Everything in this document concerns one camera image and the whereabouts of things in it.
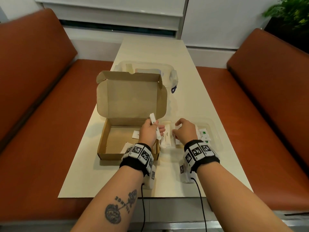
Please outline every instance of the hand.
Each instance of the hand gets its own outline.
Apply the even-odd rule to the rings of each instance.
[[[159,127],[159,131],[161,136],[163,135],[163,132],[165,131],[164,125],[159,125],[159,121],[156,120],[153,125],[151,125],[151,120],[147,119],[145,123],[142,125],[140,131],[139,131],[139,143],[145,143],[150,148],[153,147],[155,140],[157,139],[156,129]]]
[[[182,144],[185,145],[192,140],[197,140],[195,124],[192,124],[184,118],[180,118],[179,121],[175,123],[175,126],[180,124],[182,124],[182,126],[179,129],[173,129],[172,132]]]

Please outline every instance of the cardboard box lid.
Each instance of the cardboard box lid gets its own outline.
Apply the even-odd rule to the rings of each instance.
[[[164,117],[167,90],[160,74],[102,71],[96,79],[98,113],[106,118]]]

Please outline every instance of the black cable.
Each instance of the black cable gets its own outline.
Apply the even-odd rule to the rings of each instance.
[[[141,232],[144,229],[145,226],[145,220],[146,220],[146,216],[145,216],[145,205],[144,205],[144,196],[143,196],[143,185],[144,183],[141,185],[141,200],[143,201],[143,210],[144,210],[144,222],[143,222],[143,227],[141,228]]]
[[[198,192],[200,194],[200,198],[201,198],[201,203],[202,203],[202,210],[203,210],[203,216],[204,216],[204,222],[205,222],[205,229],[206,229],[206,232],[207,232],[207,225],[206,225],[206,219],[205,219],[205,213],[204,213],[204,207],[203,207],[203,201],[202,201],[202,195],[201,195],[201,191],[200,191],[200,188],[198,187],[198,184],[196,182],[196,180],[194,178],[191,178],[195,181],[196,183],[196,186],[197,186],[197,189],[198,189]]]

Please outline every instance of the tabletop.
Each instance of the tabletop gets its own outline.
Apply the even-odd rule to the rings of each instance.
[[[173,66],[179,83],[176,92],[168,98],[167,112],[162,120],[175,122],[180,117],[188,120],[211,120],[222,144],[222,148],[217,150],[222,166],[252,190],[183,41],[154,36],[126,36],[111,70],[121,61]],[[59,198],[94,197],[118,170],[118,162],[100,162],[97,156],[104,122],[105,118],[98,114],[95,107]],[[180,182],[179,162],[182,157],[182,149],[173,153],[160,153],[156,163],[154,189],[143,191],[144,197],[199,197],[195,184]]]

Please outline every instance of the cardboard box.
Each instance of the cardboard box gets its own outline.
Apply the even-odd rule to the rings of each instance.
[[[125,143],[138,142],[132,138],[134,130],[139,131],[151,113],[156,119],[164,117],[167,90],[160,74],[102,71],[97,83],[98,113],[106,117],[98,156],[101,160],[121,160]],[[152,149],[157,160],[158,142]]]

